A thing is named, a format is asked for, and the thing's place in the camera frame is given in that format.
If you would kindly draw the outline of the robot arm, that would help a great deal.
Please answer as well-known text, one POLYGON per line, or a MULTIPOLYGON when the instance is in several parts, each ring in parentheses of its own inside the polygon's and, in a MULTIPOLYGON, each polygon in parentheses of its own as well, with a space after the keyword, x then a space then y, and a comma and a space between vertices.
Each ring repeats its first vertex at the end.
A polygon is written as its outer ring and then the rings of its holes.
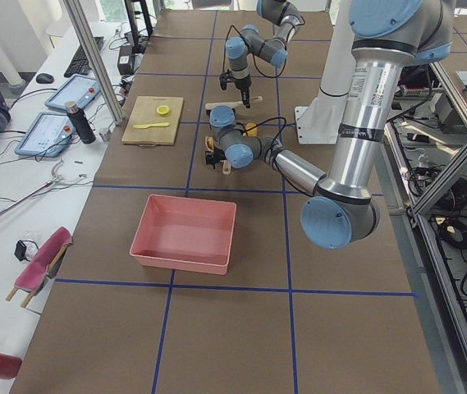
POLYGON ((257 13, 277 27, 276 34, 265 39, 255 25, 245 25, 236 36, 226 40, 224 55, 230 68, 219 76, 221 89, 234 84, 247 108, 250 107, 251 86, 247 57, 257 57, 277 69, 284 67, 288 56, 287 44, 304 25, 304 18, 289 1, 259 1, 257 13))
POLYGON ((344 1, 335 35, 350 60, 337 78, 343 100, 335 151, 327 172, 296 155, 277 138, 249 136, 227 105, 209 113, 213 143, 234 168, 262 160, 308 195, 300 215, 305 235, 324 249, 369 236, 380 214, 368 189, 401 72, 429 64, 451 50, 453 1, 344 1))

